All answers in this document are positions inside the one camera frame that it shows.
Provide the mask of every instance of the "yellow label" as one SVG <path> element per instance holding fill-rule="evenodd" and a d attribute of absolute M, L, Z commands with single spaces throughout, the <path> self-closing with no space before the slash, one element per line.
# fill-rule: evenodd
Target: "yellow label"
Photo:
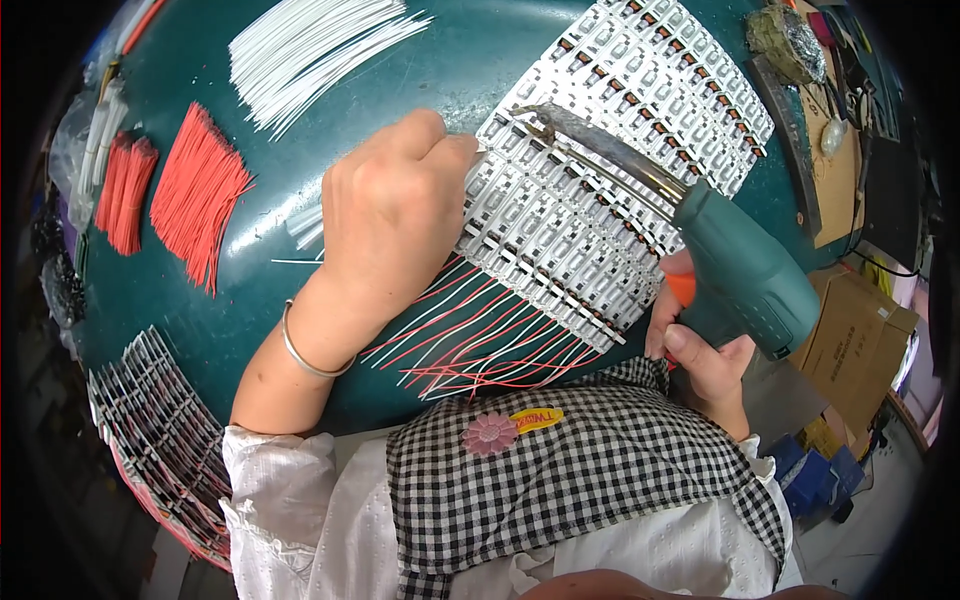
<path fill-rule="evenodd" d="M 526 433 L 555 425 L 564 417 L 564 411 L 559 408 L 527 408 L 510 415 L 516 422 L 516 432 Z"/>

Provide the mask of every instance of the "green heat gun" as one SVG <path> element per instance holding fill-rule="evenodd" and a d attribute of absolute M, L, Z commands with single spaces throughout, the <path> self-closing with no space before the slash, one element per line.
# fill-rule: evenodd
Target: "green heat gun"
<path fill-rule="evenodd" d="M 543 124 L 543 129 L 525 124 L 533 135 L 610 180 L 680 232 L 694 273 L 667 277 L 685 306 L 678 323 L 715 348 L 747 333 L 769 360 L 779 360 L 803 343 L 817 323 L 820 300 L 783 245 L 739 206 L 703 179 L 687 188 L 637 150 L 565 108 L 547 103 L 516 108 L 512 114 L 528 112 Z M 557 132 L 649 187 L 673 206 L 673 214 L 559 142 Z"/>

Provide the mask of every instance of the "white blouse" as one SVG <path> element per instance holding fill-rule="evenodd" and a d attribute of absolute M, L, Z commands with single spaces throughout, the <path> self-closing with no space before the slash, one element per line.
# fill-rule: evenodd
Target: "white blouse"
<path fill-rule="evenodd" d="M 773 496 L 793 542 L 772 458 L 759 437 L 740 444 Z M 224 460 L 233 498 L 220 501 L 241 598 L 393 599 L 399 580 L 387 485 L 386 440 L 361 445 L 336 477 L 333 438 L 264 436 L 230 426 Z M 788 564 L 796 568 L 792 557 Z M 517 598 L 539 582 L 593 568 L 623 571 L 658 589 L 755 598 L 776 583 L 773 555 L 730 500 L 660 511 L 478 565 L 453 578 L 451 600 Z"/>

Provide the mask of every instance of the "fingernail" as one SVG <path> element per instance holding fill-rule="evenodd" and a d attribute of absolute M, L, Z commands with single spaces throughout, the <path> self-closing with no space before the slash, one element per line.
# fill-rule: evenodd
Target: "fingernail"
<path fill-rule="evenodd" d="M 675 325 L 668 325 L 666 332 L 663 334 L 663 344 L 666 346 L 666 349 L 677 353 L 686 346 L 686 336 Z"/>

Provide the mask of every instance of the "led strip board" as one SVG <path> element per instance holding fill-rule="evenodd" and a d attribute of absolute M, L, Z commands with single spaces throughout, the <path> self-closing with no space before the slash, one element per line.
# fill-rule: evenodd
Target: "led strip board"
<path fill-rule="evenodd" d="M 599 352 L 656 297 L 678 232 L 576 160 L 545 147 L 513 108 L 552 102 L 603 127 L 679 180 L 728 197 L 773 133 L 749 82 L 675 0 L 601 0 L 543 53 L 477 132 L 457 252 Z M 563 138 L 669 214 L 652 190 Z"/>
<path fill-rule="evenodd" d="M 90 415 L 140 505 L 197 556 L 227 571 L 219 499 L 230 496 L 223 428 L 150 327 L 123 358 L 91 371 Z"/>

